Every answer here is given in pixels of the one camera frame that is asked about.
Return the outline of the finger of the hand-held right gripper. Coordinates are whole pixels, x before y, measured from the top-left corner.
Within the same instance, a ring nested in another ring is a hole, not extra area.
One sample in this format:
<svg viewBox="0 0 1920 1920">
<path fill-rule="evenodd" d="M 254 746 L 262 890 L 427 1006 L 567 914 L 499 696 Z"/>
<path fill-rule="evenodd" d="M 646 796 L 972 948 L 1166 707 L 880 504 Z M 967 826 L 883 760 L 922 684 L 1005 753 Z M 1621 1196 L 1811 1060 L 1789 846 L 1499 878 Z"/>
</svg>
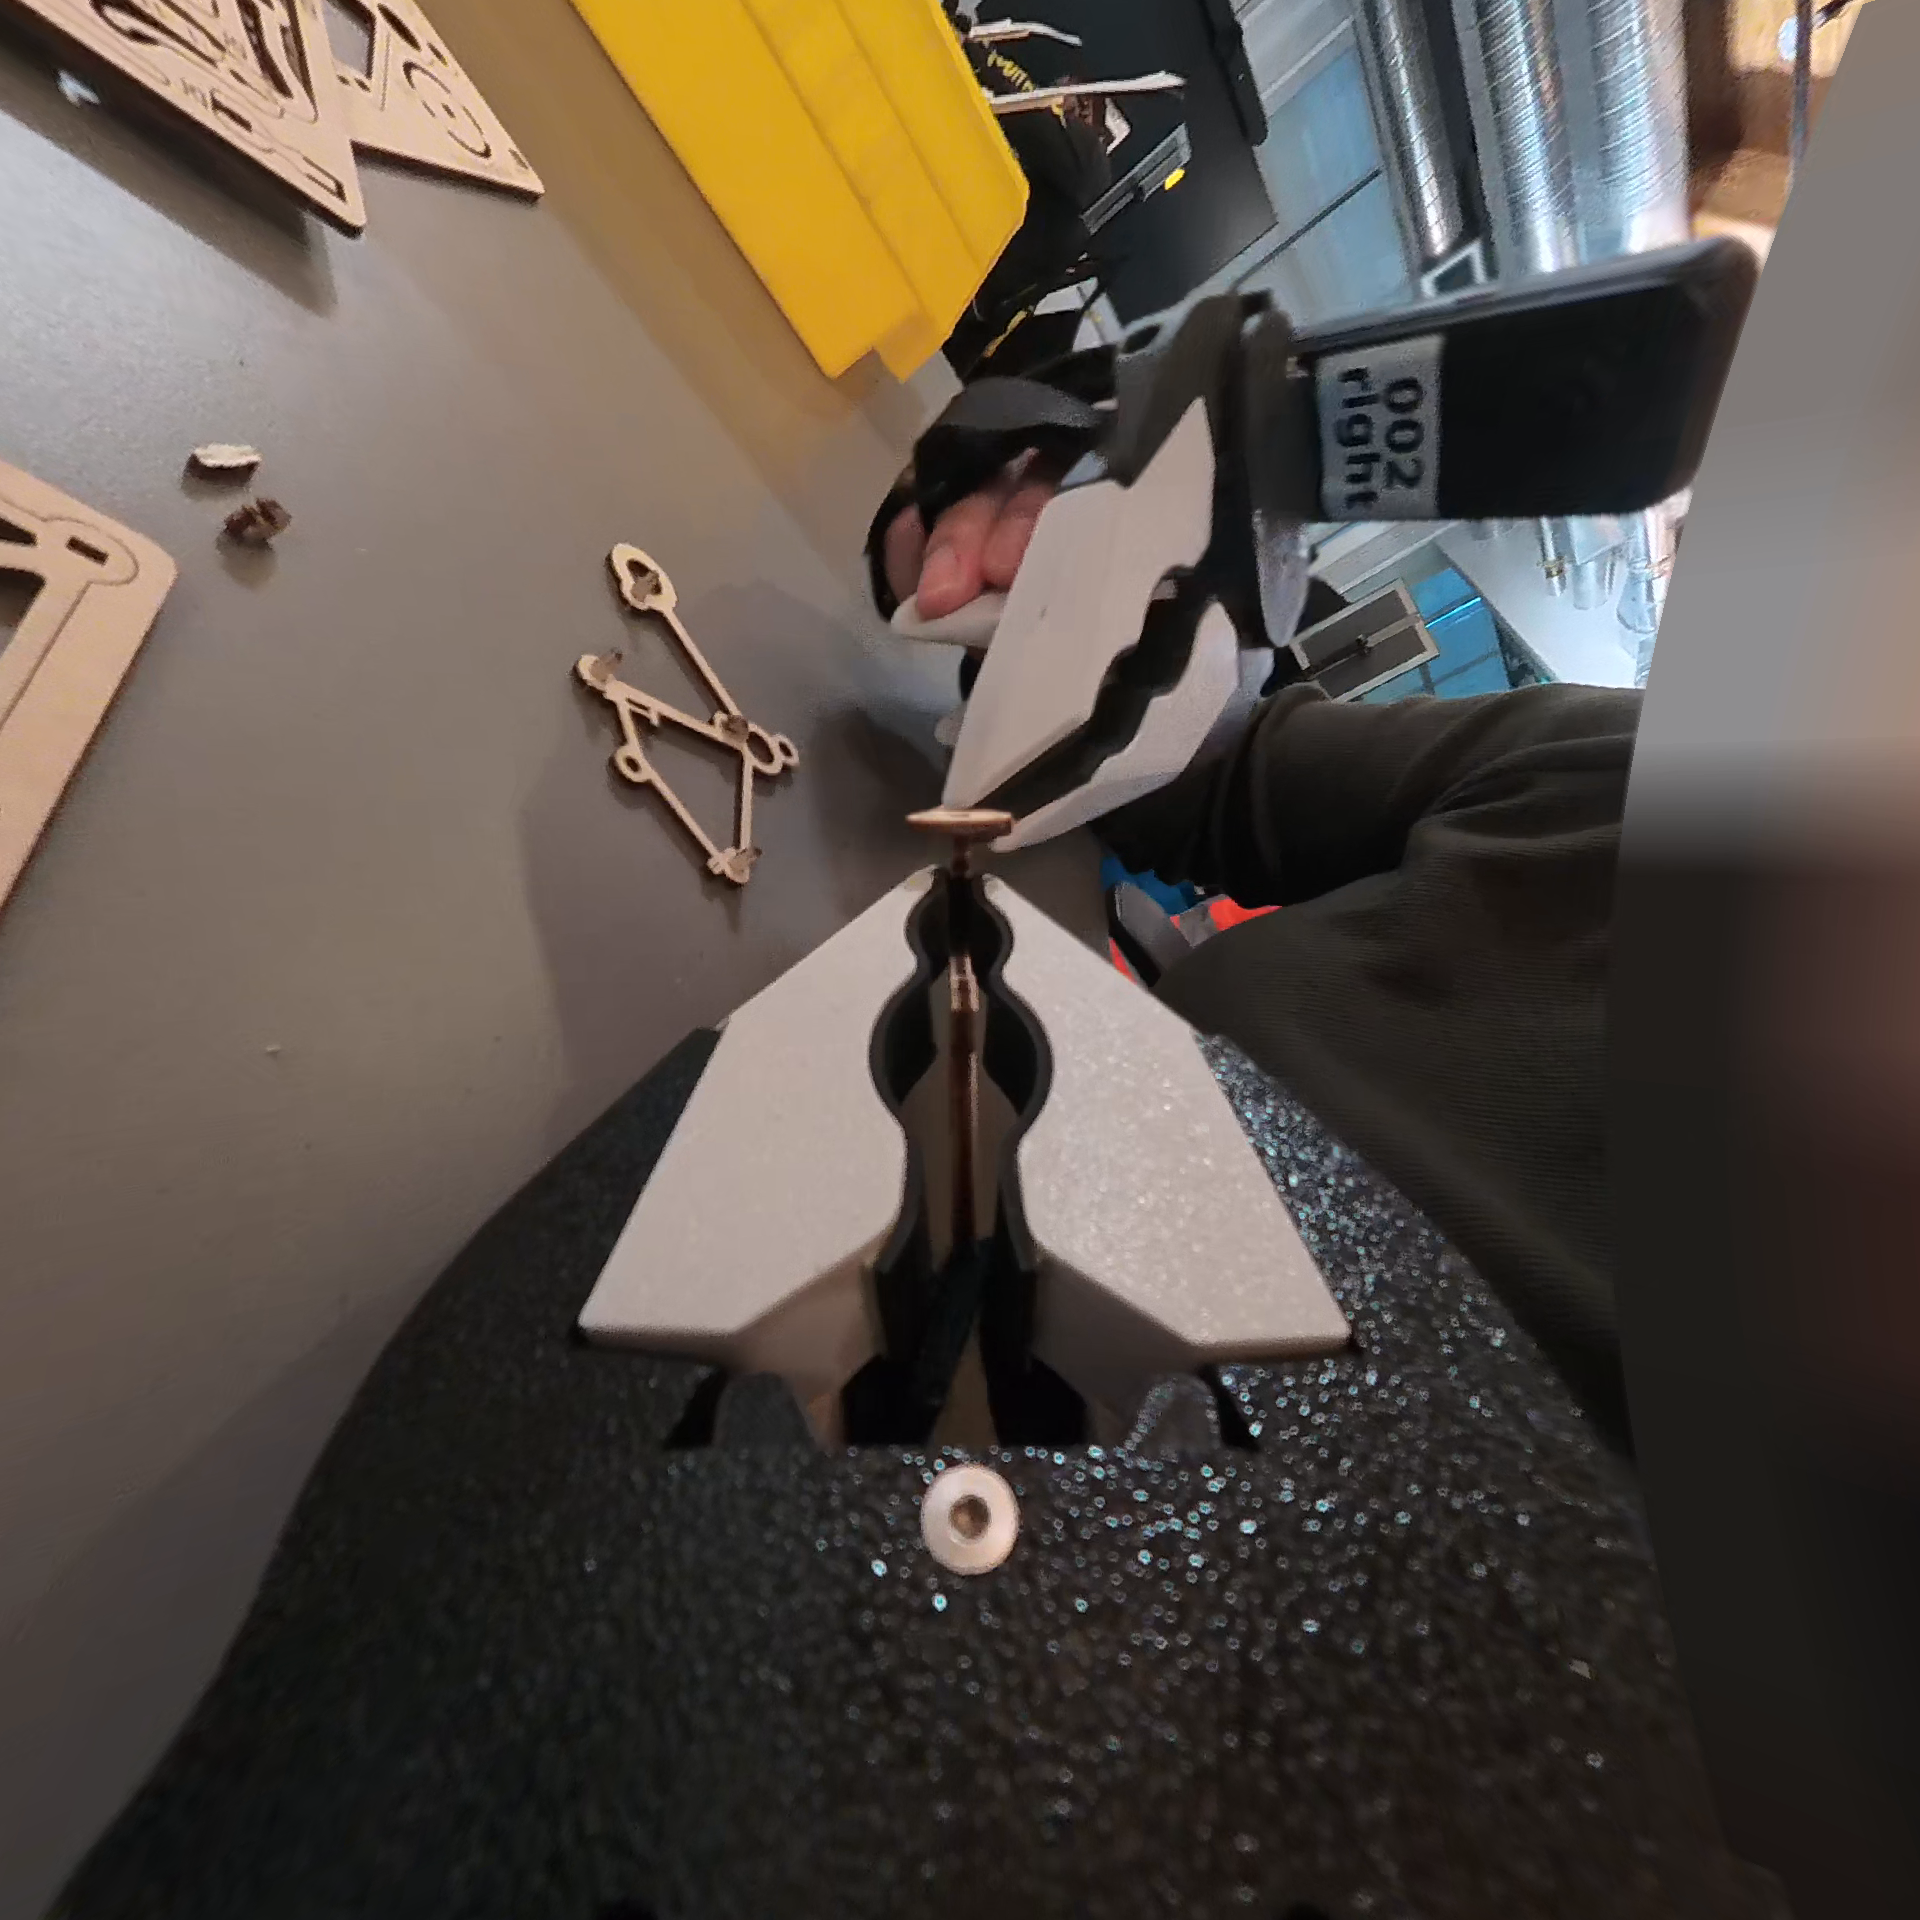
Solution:
<svg viewBox="0 0 1920 1920">
<path fill-rule="evenodd" d="M 1139 804 L 1219 753 L 1257 704 L 1274 664 L 1264 646 L 1242 646 L 1230 614 L 1208 602 L 1195 618 L 1192 648 L 1170 689 L 1151 691 L 1125 744 L 1104 751 L 1083 776 L 1015 814 L 989 846 L 1019 851 Z"/>
<path fill-rule="evenodd" d="M 1039 515 L 972 686 L 941 787 L 1009 814 L 1059 796 L 1124 746 L 1181 678 L 1211 539 L 1213 435 L 1201 400 L 1131 481 L 1059 491 Z"/>
</svg>

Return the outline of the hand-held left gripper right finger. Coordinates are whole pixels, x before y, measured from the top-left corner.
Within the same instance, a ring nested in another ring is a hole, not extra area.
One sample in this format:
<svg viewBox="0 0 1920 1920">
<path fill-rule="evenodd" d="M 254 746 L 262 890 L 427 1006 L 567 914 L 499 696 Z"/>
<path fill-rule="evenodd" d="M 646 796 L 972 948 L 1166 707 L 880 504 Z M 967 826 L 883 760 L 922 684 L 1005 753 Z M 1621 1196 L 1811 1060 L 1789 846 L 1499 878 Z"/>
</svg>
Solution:
<svg viewBox="0 0 1920 1920">
<path fill-rule="evenodd" d="M 1005 880 L 982 891 L 1009 936 L 995 985 L 1035 1058 L 979 1302 L 999 1438 L 1077 1443 L 1119 1431 L 1160 1380 L 1348 1350 L 1200 1034 Z"/>
</svg>

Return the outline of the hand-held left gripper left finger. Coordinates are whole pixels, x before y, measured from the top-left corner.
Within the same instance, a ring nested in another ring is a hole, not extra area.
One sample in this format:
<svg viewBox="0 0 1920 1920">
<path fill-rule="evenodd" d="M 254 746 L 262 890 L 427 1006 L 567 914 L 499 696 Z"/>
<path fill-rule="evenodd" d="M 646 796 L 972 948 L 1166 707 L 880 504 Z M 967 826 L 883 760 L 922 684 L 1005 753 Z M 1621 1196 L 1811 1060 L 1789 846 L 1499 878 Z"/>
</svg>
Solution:
<svg viewBox="0 0 1920 1920">
<path fill-rule="evenodd" d="M 902 1112 L 944 1036 L 927 912 L 932 869 L 724 1022 L 580 1309 L 589 1346 L 771 1376 L 842 1443 L 843 1389 L 885 1350 L 875 1262 L 924 1222 Z"/>
</svg>

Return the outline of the long wooden model strut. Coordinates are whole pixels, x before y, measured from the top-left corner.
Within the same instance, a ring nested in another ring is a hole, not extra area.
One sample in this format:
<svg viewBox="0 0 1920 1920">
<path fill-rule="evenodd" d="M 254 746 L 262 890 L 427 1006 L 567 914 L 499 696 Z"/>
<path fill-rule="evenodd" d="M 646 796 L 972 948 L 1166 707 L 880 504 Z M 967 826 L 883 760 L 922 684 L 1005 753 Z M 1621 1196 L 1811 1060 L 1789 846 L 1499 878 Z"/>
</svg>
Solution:
<svg viewBox="0 0 1920 1920">
<path fill-rule="evenodd" d="M 974 967 L 974 846 L 948 837 L 948 1235 L 952 1255 L 978 1242 L 978 1082 L 982 993 Z"/>
</svg>

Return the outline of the wooden bicycle frame assembly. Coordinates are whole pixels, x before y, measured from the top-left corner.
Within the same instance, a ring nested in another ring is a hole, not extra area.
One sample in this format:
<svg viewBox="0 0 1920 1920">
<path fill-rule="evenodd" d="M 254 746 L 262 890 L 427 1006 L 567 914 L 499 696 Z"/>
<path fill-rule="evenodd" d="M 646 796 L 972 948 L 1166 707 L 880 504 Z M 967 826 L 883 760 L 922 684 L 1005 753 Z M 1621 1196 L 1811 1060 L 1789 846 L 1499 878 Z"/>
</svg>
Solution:
<svg viewBox="0 0 1920 1920">
<path fill-rule="evenodd" d="M 624 676 L 619 651 L 580 654 L 574 678 L 599 696 L 615 716 L 618 742 L 610 753 L 611 771 L 660 799 L 701 854 L 709 878 L 737 890 L 746 887 L 760 859 L 756 793 L 760 785 L 780 781 L 799 767 L 799 748 L 789 736 L 761 726 L 739 707 L 685 628 L 677 589 L 660 561 L 634 541 L 614 541 L 605 566 L 621 605 L 664 629 L 708 704 L 705 712 L 685 710 L 630 682 Z M 660 773 L 649 740 L 662 732 L 684 734 L 731 760 L 731 837 L 727 842 L 718 842 Z"/>
</svg>

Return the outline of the person's right forearm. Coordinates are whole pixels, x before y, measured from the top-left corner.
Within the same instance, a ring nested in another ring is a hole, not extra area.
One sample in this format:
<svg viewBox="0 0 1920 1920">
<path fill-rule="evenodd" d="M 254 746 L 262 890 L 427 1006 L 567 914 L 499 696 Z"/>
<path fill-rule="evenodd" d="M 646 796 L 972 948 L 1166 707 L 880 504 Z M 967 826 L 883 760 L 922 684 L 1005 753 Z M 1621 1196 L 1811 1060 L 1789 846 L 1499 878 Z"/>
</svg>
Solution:
<svg viewBox="0 0 1920 1920">
<path fill-rule="evenodd" d="M 1157 996 L 1423 1212 L 1624 1453 L 1607 1001 L 1640 707 L 1300 684 L 1095 824 L 1130 871 L 1266 907 Z"/>
</svg>

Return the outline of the wooden parts sheet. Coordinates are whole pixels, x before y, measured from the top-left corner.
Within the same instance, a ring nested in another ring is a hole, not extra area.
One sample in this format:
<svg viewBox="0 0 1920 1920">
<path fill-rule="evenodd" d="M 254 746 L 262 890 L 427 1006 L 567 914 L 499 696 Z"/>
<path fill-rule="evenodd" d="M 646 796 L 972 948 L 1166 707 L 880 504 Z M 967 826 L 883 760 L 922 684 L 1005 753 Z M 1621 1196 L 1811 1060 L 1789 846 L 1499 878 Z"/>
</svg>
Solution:
<svg viewBox="0 0 1920 1920">
<path fill-rule="evenodd" d="M 153 539 L 1 465 L 1 571 L 33 586 L 1 656 L 1 897 L 30 866 L 177 581 Z"/>
<path fill-rule="evenodd" d="M 544 182 L 412 1 L 347 3 L 363 63 L 317 1 L 7 1 L 4 19 L 131 86 L 334 228 L 367 223 L 358 159 L 394 159 L 537 199 Z"/>
</svg>

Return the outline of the person's right hand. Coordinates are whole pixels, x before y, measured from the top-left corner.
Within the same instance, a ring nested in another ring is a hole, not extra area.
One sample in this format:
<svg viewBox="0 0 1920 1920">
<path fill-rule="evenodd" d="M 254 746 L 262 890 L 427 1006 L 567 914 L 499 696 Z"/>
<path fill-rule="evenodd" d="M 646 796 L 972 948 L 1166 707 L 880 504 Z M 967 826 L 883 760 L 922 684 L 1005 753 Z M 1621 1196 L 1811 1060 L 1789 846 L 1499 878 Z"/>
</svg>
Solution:
<svg viewBox="0 0 1920 1920">
<path fill-rule="evenodd" d="M 1093 400 L 1032 378 L 961 387 L 913 444 L 861 546 L 877 618 L 961 611 L 1009 589 L 1067 467 L 1102 425 Z"/>
</svg>

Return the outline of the orange plastic object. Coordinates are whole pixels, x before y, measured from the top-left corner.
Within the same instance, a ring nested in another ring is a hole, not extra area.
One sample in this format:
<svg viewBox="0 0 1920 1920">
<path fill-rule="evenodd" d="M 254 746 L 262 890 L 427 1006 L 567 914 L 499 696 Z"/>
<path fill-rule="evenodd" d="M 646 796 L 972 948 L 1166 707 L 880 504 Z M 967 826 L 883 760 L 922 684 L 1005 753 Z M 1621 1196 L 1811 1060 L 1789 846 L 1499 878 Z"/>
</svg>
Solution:
<svg viewBox="0 0 1920 1920">
<path fill-rule="evenodd" d="M 1151 989 L 1187 951 L 1274 912 L 1222 894 L 1174 897 L 1163 886 L 1127 876 L 1106 894 L 1110 958 L 1117 971 Z"/>
</svg>

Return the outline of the grey framed panel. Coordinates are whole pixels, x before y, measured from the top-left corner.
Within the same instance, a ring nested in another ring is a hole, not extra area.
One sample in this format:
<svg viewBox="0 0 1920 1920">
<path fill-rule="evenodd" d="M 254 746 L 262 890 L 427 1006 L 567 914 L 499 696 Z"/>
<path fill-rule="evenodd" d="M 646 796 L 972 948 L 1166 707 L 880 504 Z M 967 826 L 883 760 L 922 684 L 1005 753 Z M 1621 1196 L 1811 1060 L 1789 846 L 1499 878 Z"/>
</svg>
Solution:
<svg viewBox="0 0 1920 1920">
<path fill-rule="evenodd" d="M 1438 641 L 1407 587 L 1394 581 L 1297 629 L 1285 657 L 1323 698 L 1353 704 L 1423 674 L 1438 660 Z"/>
</svg>

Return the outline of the yellow plastic bin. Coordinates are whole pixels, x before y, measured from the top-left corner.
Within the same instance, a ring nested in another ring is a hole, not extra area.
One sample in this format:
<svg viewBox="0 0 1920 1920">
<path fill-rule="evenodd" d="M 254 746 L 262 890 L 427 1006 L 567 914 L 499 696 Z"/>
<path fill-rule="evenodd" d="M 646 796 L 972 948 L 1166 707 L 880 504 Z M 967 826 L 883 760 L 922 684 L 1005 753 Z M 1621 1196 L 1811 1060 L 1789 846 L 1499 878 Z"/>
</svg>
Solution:
<svg viewBox="0 0 1920 1920">
<path fill-rule="evenodd" d="M 574 9 L 819 371 L 941 354 L 1030 199 L 944 3 Z"/>
</svg>

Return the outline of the large silver ventilation duct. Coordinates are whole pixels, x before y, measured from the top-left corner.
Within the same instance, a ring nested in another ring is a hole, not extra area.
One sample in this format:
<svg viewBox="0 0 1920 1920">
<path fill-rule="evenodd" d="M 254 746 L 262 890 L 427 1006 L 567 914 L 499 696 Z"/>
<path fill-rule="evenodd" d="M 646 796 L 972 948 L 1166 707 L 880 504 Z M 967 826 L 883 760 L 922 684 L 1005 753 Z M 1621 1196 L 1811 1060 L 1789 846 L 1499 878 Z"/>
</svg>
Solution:
<svg viewBox="0 0 1920 1920">
<path fill-rule="evenodd" d="M 1690 237 L 1678 1 L 1454 3 L 1499 278 Z"/>
</svg>

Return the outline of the medium silver ventilation duct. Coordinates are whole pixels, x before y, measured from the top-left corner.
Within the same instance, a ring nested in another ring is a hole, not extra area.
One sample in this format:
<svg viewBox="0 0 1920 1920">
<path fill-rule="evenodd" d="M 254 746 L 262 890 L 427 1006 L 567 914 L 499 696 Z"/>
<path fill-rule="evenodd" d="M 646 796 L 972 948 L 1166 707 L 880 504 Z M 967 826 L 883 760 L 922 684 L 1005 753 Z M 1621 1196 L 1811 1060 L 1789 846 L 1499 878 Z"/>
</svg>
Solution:
<svg viewBox="0 0 1920 1920">
<path fill-rule="evenodd" d="M 1472 197 L 1447 121 L 1442 52 L 1421 1 L 1353 1 L 1355 46 L 1382 171 L 1418 291 L 1458 283 L 1476 245 Z"/>
</svg>

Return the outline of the black wall screen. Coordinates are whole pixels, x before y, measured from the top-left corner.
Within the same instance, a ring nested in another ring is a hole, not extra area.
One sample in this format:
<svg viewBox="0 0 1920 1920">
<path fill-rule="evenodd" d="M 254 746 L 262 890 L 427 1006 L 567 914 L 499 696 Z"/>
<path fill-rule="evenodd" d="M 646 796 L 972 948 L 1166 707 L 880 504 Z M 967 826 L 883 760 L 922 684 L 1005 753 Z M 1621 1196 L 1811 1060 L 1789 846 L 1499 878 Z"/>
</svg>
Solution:
<svg viewBox="0 0 1920 1920">
<path fill-rule="evenodd" d="M 1181 178 L 1116 212 L 1091 240 L 1116 317 L 1134 324 L 1181 303 L 1271 231 L 1275 210 L 1256 155 L 1267 119 L 1236 3 L 1091 1 L 1061 9 L 1095 78 L 1181 78 L 1174 93 L 1135 96 L 1124 106 L 1131 131 L 1114 155 L 1122 178 L 1184 129 Z"/>
</svg>

